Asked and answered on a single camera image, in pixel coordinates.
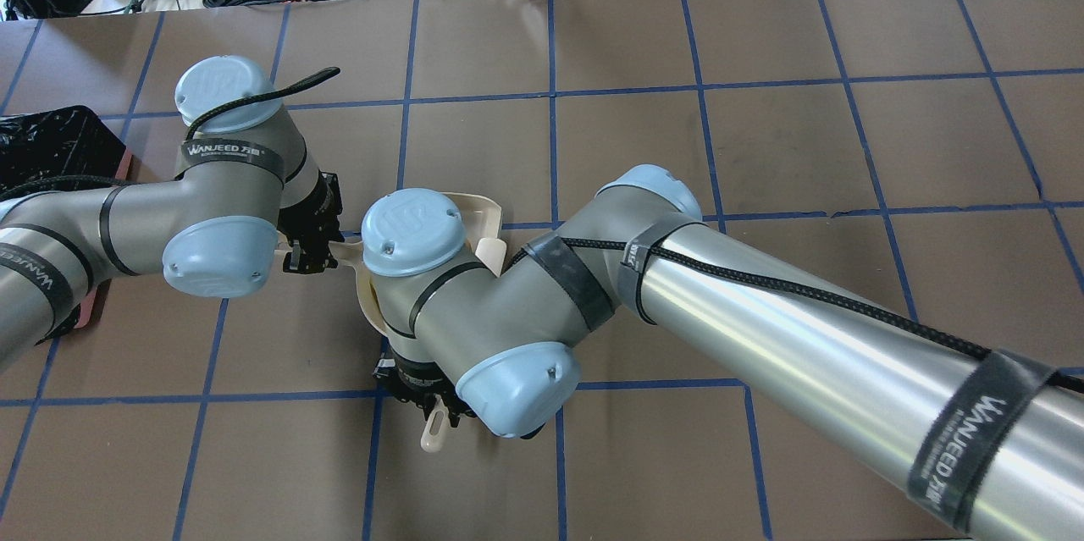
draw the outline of silver metal arm tube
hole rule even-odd
[[[214,57],[182,77],[177,101],[191,121],[270,89],[250,60]],[[176,288],[211,297],[258,289],[281,209],[324,201],[315,195],[324,185],[315,160],[279,100],[207,121],[182,144],[179,173],[171,182],[0,205],[0,371],[107,279],[164,272]]]
[[[682,229],[664,247],[844,293],[706,227]],[[726,283],[662,259],[649,262],[642,297],[659,325],[901,489],[934,418],[977,364],[866,317]],[[1081,530],[1084,401],[1046,387],[988,468],[968,533],[984,540],[1076,539]]]
[[[646,177],[640,179],[633,176],[635,171]],[[673,183],[678,182],[658,167],[637,167],[601,191],[557,233],[566,239],[628,242],[674,216],[675,209],[692,216],[686,219],[694,222],[699,209],[695,201],[688,203],[692,194]],[[422,219],[417,214],[411,217]],[[418,230],[423,226],[427,224],[423,221]],[[659,237],[663,248],[696,260],[860,299],[702,224],[676,228]],[[576,253],[611,301],[621,301],[623,253],[590,248]],[[366,248],[365,262],[376,274],[382,272],[382,255],[377,247]],[[493,352],[501,348],[515,352],[531,340],[571,346],[586,333],[586,326],[572,306],[572,295],[542,291],[544,283],[553,287],[558,280],[542,272],[542,262],[535,259],[524,259],[501,279],[452,279],[433,291],[438,275],[472,257],[457,250],[449,261],[410,278],[378,276],[376,293],[389,320],[402,322],[413,313],[416,335],[412,339],[430,349],[437,364],[456,382],[460,397],[481,408],[479,417],[494,433],[507,435],[507,426],[502,426],[506,420],[486,415],[485,409],[493,407],[487,400],[499,402],[498,409],[545,410],[544,415],[535,412],[535,421],[551,416],[559,401],[543,390],[525,398],[509,390],[516,383],[507,378],[482,381],[490,383],[489,391],[464,386],[464,379],[478,382],[475,371],[499,360],[500,355]],[[491,306],[498,301],[495,289],[508,292],[502,294],[500,307]],[[431,293],[420,298],[420,292]],[[640,305],[653,321],[726,365],[901,489],[907,487],[934,420],[977,368],[976,361],[963,355],[868,317],[797,295],[725,282],[658,257],[648,258],[644,268]],[[539,310],[557,320],[539,323]],[[483,351],[479,345],[485,345]],[[543,362],[535,368],[508,366],[503,373],[519,374],[527,386],[537,387],[530,378],[544,371]],[[479,401],[478,395],[485,399]],[[521,435],[524,428],[512,435]],[[992,456],[978,488],[968,532],[984,540],[1076,539],[1081,530],[1084,400],[1046,387]]]

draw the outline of black strap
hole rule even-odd
[[[624,306],[635,310],[640,318],[649,325],[656,325],[656,323],[644,312],[644,306],[640,298],[640,286],[644,283],[644,271],[647,269],[647,259],[651,256],[651,247],[666,241],[685,226],[694,223],[701,222],[685,214],[666,214],[624,246],[621,266],[618,267],[617,271],[617,295]]]
[[[102,203],[102,209],[98,212],[98,233],[102,239],[102,249],[105,252],[105,257],[109,258],[109,262],[117,270],[129,276],[139,276],[138,272],[132,271],[131,268],[125,266],[125,262],[120,261],[116,248],[113,247],[113,239],[109,235],[109,214],[113,212],[113,201],[117,198],[117,194],[120,194],[120,191],[125,188],[128,186],[121,185],[109,191],[108,196],[105,197],[105,202]]]
[[[479,268],[489,270],[488,268],[486,268],[486,265],[480,261],[468,261],[466,263],[461,263],[459,266],[449,268],[448,271],[444,272],[444,274],[441,274],[440,276],[434,279],[433,283],[429,283],[429,286],[426,287],[425,291],[422,292],[422,295],[418,295],[417,299],[414,301],[414,308],[411,309],[410,321],[408,321],[410,325],[411,335],[405,337],[414,337],[415,334],[414,322],[417,321],[417,315],[420,312],[422,312],[422,308],[425,307],[426,302],[429,301],[429,298],[431,298],[433,295],[437,293],[437,289],[443,287],[444,283],[448,283],[452,279],[455,279],[457,275],[463,274],[465,271],[478,270]]]
[[[18,245],[0,243],[0,266],[25,276],[27,281],[34,283],[35,287],[38,287],[41,295],[46,296],[53,313],[50,330],[63,321],[68,312],[75,308],[75,294],[72,292],[72,285],[67,282],[64,273],[42,256]]]
[[[77,247],[76,244],[73,243],[72,240],[68,239],[67,236],[63,235],[60,232],[56,232],[55,230],[46,228],[44,226],[38,226],[37,223],[10,223],[8,226],[4,226],[4,228],[21,228],[23,230],[29,230],[31,232],[38,232],[39,234],[44,234],[46,236],[50,236],[50,239],[52,239],[53,241],[57,241],[57,243],[64,245],[64,248],[72,252],[72,255],[75,256],[75,259],[79,260],[79,265],[82,266],[82,271],[87,273],[87,288],[92,289],[94,285],[98,284],[94,282],[94,271],[93,268],[90,266],[90,260],[87,259],[87,256],[82,253],[81,248]]]
[[[309,162],[309,146],[308,145],[305,146],[304,152],[305,153],[301,154],[301,162],[297,165],[297,168],[294,169],[294,172],[287,175],[286,179],[283,179],[283,183],[287,183],[287,182],[293,181],[295,177],[297,177],[298,175],[301,173],[301,169],[305,168],[305,163]]]
[[[1056,370],[996,350],[986,356],[930,427],[907,478],[907,495],[967,532],[982,478],[1005,436]]]
[[[177,167],[177,179],[192,167],[206,163],[242,163],[251,164],[271,175],[279,181],[283,179],[286,169],[282,156],[274,150],[250,141],[236,139],[201,138],[185,141],[181,144],[181,156]]]
[[[547,232],[531,240],[524,250],[568,294],[589,331],[594,332],[614,317],[614,302],[606,289],[558,233]]]

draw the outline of white plastic object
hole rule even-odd
[[[531,343],[467,370],[455,383],[455,394],[493,434],[522,437],[552,418],[579,382],[572,349],[556,342]]]
[[[478,254],[479,247],[481,247],[481,255],[487,256],[482,259],[482,263],[490,270],[493,270],[494,274],[500,275],[501,268],[504,265],[504,254],[501,254],[500,259],[495,258],[493,253],[486,252],[494,252],[498,245],[490,243],[483,246],[481,242],[483,240],[499,241],[507,249],[507,245],[498,239],[501,232],[501,206],[491,198],[477,194],[457,194],[452,191],[446,191],[444,196],[448,196],[460,209],[460,217],[467,232],[467,243],[474,248],[476,254]],[[280,236],[279,241],[280,243],[284,243],[285,239]],[[391,330],[388,329],[388,324],[384,320],[380,306],[376,301],[376,294],[373,292],[372,274],[370,274],[365,265],[362,263],[363,244],[328,243],[327,246],[339,263],[349,266],[354,270],[358,305],[365,314],[365,320],[380,335],[387,336],[390,334]]]
[[[438,395],[437,405],[429,412],[429,417],[425,420],[425,427],[422,429],[422,450],[430,454],[440,452],[440,449],[444,448],[449,428],[451,425],[448,422],[448,407]]]
[[[370,207],[361,221],[362,260],[380,276],[428,272],[466,244],[460,217],[455,203],[438,191],[395,191]]]
[[[475,256],[486,265],[495,276],[501,275],[504,266],[504,254],[508,252],[508,244],[500,239],[485,237],[478,241],[475,246]]]
[[[689,191],[688,186],[682,183],[681,179],[671,175],[670,171],[654,164],[640,164],[632,167],[624,175],[617,178],[616,181],[603,185],[596,196],[605,190],[618,185],[629,185],[650,191],[650,193],[666,198],[679,211],[689,217],[696,219],[704,217],[700,214],[700,205],[696,202],[693,191]]]
[[[173,102],[185,125],[225,102],[256,96],[274,90],[271,80],[251,59],[211,56],[184,72],[177,82]],[[281,99],[253,102],[216,116],[199,127],[205,134],[227,134],[267,121],[282,107]]]
[[[237,298],[267,283],[278,231],[266,219],[218,217],[192,224],[169,240],[162,272],[189,295]]]

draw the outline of brown table surface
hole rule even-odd
[[[185,67],[280,86],[357,230],[402,186],[512,250],[655,163],[732,236],[945,331],[1084,372],[1084,0],[352,0],[0,25],[0,113],[89,105],[171,177]],[[233,301],[113,282],[0,376],[3,539],[917,539],[954,533],[625,311],[530,441],[417,447],[352,274]]]

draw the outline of blue tape line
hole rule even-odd
[[[410,90],[414,79],[414,46],[417,41],[417,9],[420,3],[418,0],[414,0],[410,17],[410,46],[406,50],[406,82],[403,85],[403,117],[402,130],[399,132],[399,171],[396,175],[396,190],[403,189],[403,179],[406,172],[406,129],[410,128]]]
[[[836,30],[831,25],[831,17],[828,16],[828,4],[824,0],[816,0],[821,5],[821,16],[824,17],[824,27],[828,31],[828,41],[831,43],[831,52],[836,55],[836,65],[839,67],[839,77],[842,79],[843,92],[847,94],[847,104],[851,108],[851,117],[854,120],[854,129],[859,134],[859,143],[866,159],[866,167],[869,171],[869,181],[874,186],[874,194],[877,196],[877,206],[885,222],[885,233],[888,235],[889,248],[892,250],[892,260],[895,262],[895,272],[900,276],[900,286],[903,291],[903,299],[907,304],[907,313],[912,319],[918,320],[918,311],[915,308],[915,298],[911,293],[911,283],[907,281],[907,272],[903,267],[903,256],[900,254],[900,244],[895,239],[895,229],[892,227],[892,218],[888,212],[888,205],[885,203],[885,192],[881,190],[880,179],[877,177],[877,164],[874,163],[873,152],[869,150],[869,142],[866,140],[866,129],[862,125],[862,116],[859,115],[859,104],[854,100],[854,91],[851,90],[851,81],[847,75],[847,66],[843,65],[843,54],[839,51],[839,40],[836,39]]]
[[[132,395],[120,397],[54,397],[42,399],[42,407],[66,405],[112,405],[112,404],[149,404],[149,403],[199,403],[201,395]]]
[[[209,403],[250,403],[254,401],[315,401],[330,399],[373,399],[376,390],[312,390],[291,392],[243,392],[208,395]]]
[[[286,105],[291,112],[305,112],[308,110],[338,110],[343,107],[383,107],[387,105],[403,105],[401,99],[385,101],[346,101],[346,102],[299,102],[297,105]]]
[[[568,541],[568,489],[565,482],[565,409],[557,410],[554,421],[557,436],[557,539]]]
[[[1038,197],[1044,198],[1043,181],[1038,177],[1038,171],[1035,169],[1035,163],[1031,158],[1031,153],[1028,152],[1028,146],[1024,144],[1023,136],[1020,134],[1020,129],[1017,127],[1012,112],[1009,110],[1009,104],[1005,100],[1005,94],[1002,92],[1002,86],[997,82],[994,69],[990,65],[990,59],[986,55],[986,51],[982,48],[982,42],[979,40],[979,31],[975,28],[975,23],[971,21],[971,15],[968,13],[967,5],[964,4],[964,0],[956,0],[956,3],[959,4],[959,11],[964,15],[964,22],[967,24],[967,30],[971,33],[971,40],[975,42],[976,50],[979,51],[979,59],[982,60],[982,66],[986,69],[986,77],[990,78],[991,86],[994,87],[994,94],[997,96],[997,102],[1002,106],[1002,113],[1005,114],[1005,120],[1008,123],[1009,129],[1012,131],[1012,139],[1016,140],[1017,147],[1020,149],[1020,155],[1023,157],[1023,162],[1028,166],[1028,172],[1031,175],[1031,180],[1035,183],[1035,190],[1038,192]]]
[[[821,86],[842,83],[840,78],[817,78],[813,80],[764,80],[756,82],[727,82],[704,85],[705,90],[741,89],[743,87],[788,87],[788,86]]]
[[[726,221],[758,221],[763,219],[803,219],[809,217],[828,217],[825,211],[784,211],[775,214],[735,214],[727,215]]]
[[[1028,151],[1028,143],[1023,139],[1023,134],[1020,132],[1016,118],[1012,116],[1012,110],[1009,108],[1009,102],[1006,100],[1005,93],[1002,92],[1002,85],[997,81],[997,76],[994,74],[994,67],[991,65],[990,57],[986,55],[986,51],[982,47],[982,40],[979,39],[979,30],[976,28],[975,22],[971,20],[971,13],[968,12],[967,4],[964,0],[956,0],[956,3],[959,4],[959,11],[963,13],[964,22],[967,24],[967,30],[971,33],[971,40],[975,42],[976,50],[979,51],[979,57],[982,60],[982,66],[985,67],[986,75],[990,78],[990,85],[994,87],[994,94],[997,96],[997,102],[1002,106],[1002,112],[1005,114],[1005,120],[1008,123],[1009,129],[1012,132],[1012,139],[1016,140],[1017,147],[1020,151],[1020,156],[1022,156],[1024,164],[1028,166],[1028,172],[1031,175],[1032,182],[1035,185],[1035,191],[1038,193],[1038,198],[1041,198],[1043,204],[1047,207],[1050,221],[1054,222],[1054,230],[1058,235],[1058,241],[1061,243],[1061,249],[1066,255],[1066,259],[1069,260],[1069,266],[1072,268],[1073,275],[1076,279],[1076,286],[1081,293],[1084,293],[1084,272],[1081,271],[1081,266],[1076,259],[1076,255],[1073,253],[1069,239],[1066,236],[1064,229],[1061,227],[1061,220],[1058,219],[1053,205],[1050,205],[1046,199],[1046,194],[1043,191],[1043,180],[1038,175],[1038,169],[1035,167],[1035,162],[1031,156],[1031,152]]]
[[[286,25],[289,24],[289,4],[282,11],[282,25],[279,27],[279,41],[274,47],[274,59],[271,60],[271,81],[279,76],[279,63],[282,60],[282,49],[286,46]]]
[[[519,223],[502,223],[501,230],[550,230],[553,222],[550,221],[526,221]]]
[[[411,99],[412,105],[433,105],[438,102],[475,102],[475,101],[519,101],[522,99],[544,99],[545,92],[509,92],[507,94],[468,94],[467,96],[427,96]]]
[[[362,541],[373,537],[373,503],[376,498],[376,461],[380,449],[380,418],[384,411],[384,397],[379,396],[373,403],[373,434],[369,440],[369,473],[365,478],[365,507],[361,524]]]
[[[128,114],[125,116],[125,124],[120,127],[120,134],[117,139],[121,143],[128,143],[128,129],[132,124],[132,115],[136,114],[136,105],[139,103],[139,94],[143,92],[143,85],[146,83],[146,74],[151,70],[151,62],[154,60],[154,51],[158,48],[158,38],[162,37],[162,27],[166,23],[166,12],[158,13],[158,23],[154,26],[154,35],[151,36],[151,46],[146,49],[146,57],[143,60],[143,68],[140,70],[139,80],[136,82],[136,92],[132,93],[132,102],[128,105]]]
[[[1069,259],[1069,267],[1072,268],[1073,275],[1076,278],[1076,286],[1080,287],[1081,293],[1084,293],[1084,271],[1081,269],[1080,259],[1076,257],[1076,253],[1073,252],[1072,244],[1069,243],[1066,229],[1061,226],[1061,219],[1058,218],[1058,214],[1053,207],[1047,208],[1046,212],[1050,214],[1050,221],[1054,222],[1054,231],[1058,235],[1058,241],[1061,242],[1061,248],[1066,252],[1066,258]]]
[[[11,499],[11,489],[15,486],[15,477],[18,475],[18,466],[23,462],[23,453],[26,451],[26,442],[30,440],[30,429],[34,427],[34,420],[38,417],[38,409],[41,407],[41,397],[46,392],[46,383],[49,382],[49,373],[53,369],[53,360],[56,359],[56,351],[60,348],[60,338],[54,339],[49,345],[49,355],[46,357],[46,365],[41,370],[38,378],[38,390],[34,394],[34,401],[30,411],[26,414],[26,423],[23,424],[23,435],[18,438],[18,446],[15,448],[15,455],[11,460],[11,468],[8,471],[8,481],[3,485],[3,494],[0,494],[0,520],[3,519],[4,511],[8,508],[8,500]]]
[[[173,521],[173,541],[180,541],[184,529],[184,517],[189,508],[189,494],[192,490],[192,478],[196,472],[196,460],[199,455],[199,443],[203,440],[203,427],[207,417],[207,396],[215,382],[215,369],[218,364],[218,350],[222,344],[222,329],[225,326],[225,314],[230,300],[223,299],[218,306],[218,321],[215,323],[215,337],[210,343],[210,356],[207,358],[207,374],[204,376],[204,388],[199,402],[199,413],[196,415],[196,426],[192,433],[192,448],[189,450],[189,464],[184,468],[184,482],[181,485],[181,499],[177,504],[177,519]]]
[[[601,87],[588,90],[554,90],[557,96],[603,96],[604,94],[654,94],[656,92],[692,92],[695,86]]]
[[[688,0],[681,0],[681,10],[685,15],[685,31],[688,35],[688,48],[693,59],[693,75],[696,77],[696,96],[700,104],[700,128],[704,129],[704,151],[708,159],[708,177],[711,178],[711,197],[715,204],[715,217],[721,218],[719,229],[726,233],[726,215],[723,211],[723,198],[719,191],[719,177],[715,175],[715,147],[711,143],[711,125],[708,124],[708,102],[704,98],[700,52],[696,48],[696,31],[693,30],[693,15],[688,11]]]
[[[737,378],[674,378],[659,381],[598,381],[580,383],[576,390],[642,390],[667,388],[743,387]]]
[[[867,82],[916,82],[933,80],[977,80],[986,77],[984,73],[971,74],[929,74],[921,76],[873,76],[865,78],[850,78],[852,83]]]
[[[1073,74],[1084,74],[1084,67],[1069,67],[1068,69],[1028,69],[1022,72],[994,72],[998,78],[1016,78],[1020,76],[1069,76]]]
[[[30,59],[30,50],[34,49],[35,40],[38,40],[38,31],[41,30],[41,24],[44,21],[38,21],[34,26],[34,31],[30,33],[30,39],[26,42],[26,48],[23,50],[23,57],[18,61],[18,66],[15,67],[15,74],[11,77],[11,83],[8,85],[8,93],[4,94],[3,102],[0,102],[0,115],[3,115],[8,111],[8,104],[11,102],[11,98],[15,94],[15,86],[18,83],[18,79],[23,77],[23,69],[26,67],[27,60]]]
[[[760,455],[760,436],[757,433],[757,413],[752,407],[752,390],[745,386],[746,426],[749,429],[749,447],[752,450],[752,473],[757,479],[757,501],[760,503],[760,526],[764,539],[772,541],[772,517],[767,510],[767,488],[764,485],[764,467]]]
[[[139,80],[136,82],[136,93],[132,94],[132,102],[128,105],[128,115],[136,113],[136,104],[139,102],[139,93],[143,91],[146,82],[146,74],[151,70],[151,60],[154,59],[155,48],[158,47],[158,38],[162,37],[162,26],[166,22],[166,12],[158,13],[158,23],[154,27],[154,36],[151,37],[151,46],[146,49],[146,59],[143,60],[143,69],[140,70]]]
[[[557,203],[557,35],[553,0],[546,0],[546,49],[550,57],[550,221],[560,220]]]
[[[1025,211],[1045,209],[1043,203],[1016,203],[1009,205],[971,205],[968,207],[892,207],[888,209],[891,215],[925,215],[925,214],[962,214],[962,212],[983,212],[983,211]]]

